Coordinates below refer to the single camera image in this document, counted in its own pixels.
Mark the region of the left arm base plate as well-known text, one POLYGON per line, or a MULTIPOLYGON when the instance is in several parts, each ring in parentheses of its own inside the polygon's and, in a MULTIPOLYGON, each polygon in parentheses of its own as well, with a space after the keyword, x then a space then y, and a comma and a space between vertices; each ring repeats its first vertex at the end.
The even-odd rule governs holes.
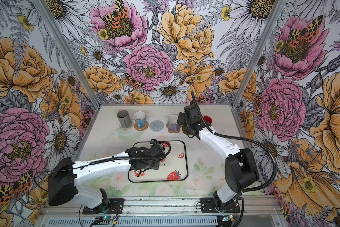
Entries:
POLYGON ((99 205, 96 208, 90 209, 84 207, 82 213, 84 215, 94 215, 94 214, 122 214, 124 208, 125 199, 122 198, 109 198, 107 202, 99 205))

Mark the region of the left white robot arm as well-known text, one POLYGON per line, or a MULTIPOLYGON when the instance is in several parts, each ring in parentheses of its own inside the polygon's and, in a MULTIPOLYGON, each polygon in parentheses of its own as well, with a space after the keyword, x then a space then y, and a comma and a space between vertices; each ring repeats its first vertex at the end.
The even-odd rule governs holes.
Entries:
POLYGON ((149 169, 157 170, 170 152, 171 145, 168 142, 158 141, 149 148, 131 147, 117 155, 92 161, 64 158, 48 177, 48 204, 59 206, 71 201, 103 212, 109 206, 105 190, 87 187, 86 182, 130 170, 140 173, 149 169))

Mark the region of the grey mug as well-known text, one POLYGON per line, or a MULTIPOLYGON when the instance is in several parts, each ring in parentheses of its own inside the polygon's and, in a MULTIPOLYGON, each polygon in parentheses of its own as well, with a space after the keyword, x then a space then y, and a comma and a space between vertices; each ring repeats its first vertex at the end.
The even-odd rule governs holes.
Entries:
POLYGON ((129 112, 127 110, 121 110, 117 113, 117 118, 119 120, 119 123, 123 127, 129 127, 132 123, 132 120, 130 118, 129 112))

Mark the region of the white mug red inside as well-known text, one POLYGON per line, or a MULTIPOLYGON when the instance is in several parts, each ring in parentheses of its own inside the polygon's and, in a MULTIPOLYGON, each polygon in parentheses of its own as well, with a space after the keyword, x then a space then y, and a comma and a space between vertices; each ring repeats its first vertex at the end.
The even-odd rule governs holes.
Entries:
POLYGON ((212 124, 212 122, 213 122, 212 118, 209 117, 209 116, 204 116, 203 119, 204 119, 206 122, 208 122, 209 124, 212 124))

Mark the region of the cork paw print coaster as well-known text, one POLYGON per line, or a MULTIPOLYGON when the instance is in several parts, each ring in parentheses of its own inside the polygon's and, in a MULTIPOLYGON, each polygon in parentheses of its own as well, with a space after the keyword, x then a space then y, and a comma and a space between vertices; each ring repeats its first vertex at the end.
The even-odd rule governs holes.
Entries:
POLYGON ((177 130, 176 130, 176 131, 171 130, 170 127, 172 127, 172 126, 173 126, 173 125, 171 125, 171 124, 170 124, 170 125, 169 125, 169 124, 166 124, 166 127, 167 127, 167 129, 168 129, 168 133, 179 133, 179 132, 181 131, 181 127, 182 127, 182 126, 179 125, 179 126, 177 127, 177 130))

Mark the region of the white lilac handled mug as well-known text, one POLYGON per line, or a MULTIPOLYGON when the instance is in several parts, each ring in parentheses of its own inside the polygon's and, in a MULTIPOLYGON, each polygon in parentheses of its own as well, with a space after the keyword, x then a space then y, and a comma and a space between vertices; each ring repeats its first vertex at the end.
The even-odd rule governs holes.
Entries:
POLYGON ((173 131, 176 131, 177 127, 179 126, 179 124, 177 124, 177 118, 178 118, 178 115, 176 115, 176 114, 172 114, 168 117, 168 124, 173 125, 172 127, 170 127, 171 130, 173 130, 173 131))

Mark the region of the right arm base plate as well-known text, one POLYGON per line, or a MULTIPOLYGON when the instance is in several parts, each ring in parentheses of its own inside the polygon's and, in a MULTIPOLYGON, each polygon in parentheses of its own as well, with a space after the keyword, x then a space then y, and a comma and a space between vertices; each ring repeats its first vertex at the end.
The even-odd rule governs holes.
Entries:
POLYGON ((203 197, 200 198, 200 210, 202 213, 240 213, 240 205, 235 200, 226 203, 217 198, 203 197))

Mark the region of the blue floral mug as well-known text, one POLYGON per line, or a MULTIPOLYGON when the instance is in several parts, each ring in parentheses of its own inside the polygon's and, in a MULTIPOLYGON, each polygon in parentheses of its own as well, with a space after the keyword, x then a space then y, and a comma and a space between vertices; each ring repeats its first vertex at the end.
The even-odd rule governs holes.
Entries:
POLYGON ((138 111, 134 114, 134 120, 138 123, 138 126, 142 128, 146 123, 146 114, 142 111, 138 111))

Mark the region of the rattan wicker round coaster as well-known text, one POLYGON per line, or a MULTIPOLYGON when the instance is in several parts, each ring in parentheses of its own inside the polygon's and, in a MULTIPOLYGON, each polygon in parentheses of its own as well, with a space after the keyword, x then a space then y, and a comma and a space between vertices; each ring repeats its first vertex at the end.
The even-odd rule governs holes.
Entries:
POLYGON ((140 128, 140 127, 138 126, 138 123, 135 123, 135 124, 134 124, 134 128, 135 128, 137 131, 144 131, 144 130, 146 130, 148 127, 149 127, 149 123, 148 123, 147 121, 146 121, 144 127, 142 127, 142 128, 140 128))

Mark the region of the multicolour woven round coaster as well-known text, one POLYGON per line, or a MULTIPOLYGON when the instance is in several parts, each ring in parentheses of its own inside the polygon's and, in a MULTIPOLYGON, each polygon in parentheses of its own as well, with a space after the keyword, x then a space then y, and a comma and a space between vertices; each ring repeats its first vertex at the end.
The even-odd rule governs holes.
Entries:
POLYGON ((122 129, 124 131, 128 131, 128 130, 132 129, 133 126, 134 126, 134 122, 132 122, 129 127, 123 127, 121 124, 119 125, 120 129, 122 129))

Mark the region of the grey-blue woven round coaster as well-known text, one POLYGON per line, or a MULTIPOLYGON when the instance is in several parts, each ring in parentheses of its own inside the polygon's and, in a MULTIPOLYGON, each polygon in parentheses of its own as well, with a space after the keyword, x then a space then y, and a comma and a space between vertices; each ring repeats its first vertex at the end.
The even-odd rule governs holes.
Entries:
POLYGON ((154 132, 160 132, 164 128, 164 123, 160 120, 155 120, 150 123, 149 127, 154 132))

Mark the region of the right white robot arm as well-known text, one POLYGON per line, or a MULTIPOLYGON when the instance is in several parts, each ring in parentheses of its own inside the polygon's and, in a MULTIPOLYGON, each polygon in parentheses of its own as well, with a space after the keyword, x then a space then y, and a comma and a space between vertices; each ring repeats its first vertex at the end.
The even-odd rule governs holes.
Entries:
POLYGON ((179 113, 177 123, 185 128, 188 135, 207 144, 225 161, 226 182, 215 192, 216 203, 223 205, 237 199, 247 187, 259 180, 253 152, 232 144, 226 135, 218 134, 204 120, 197 105, 185 106, 184 111, 179 113))

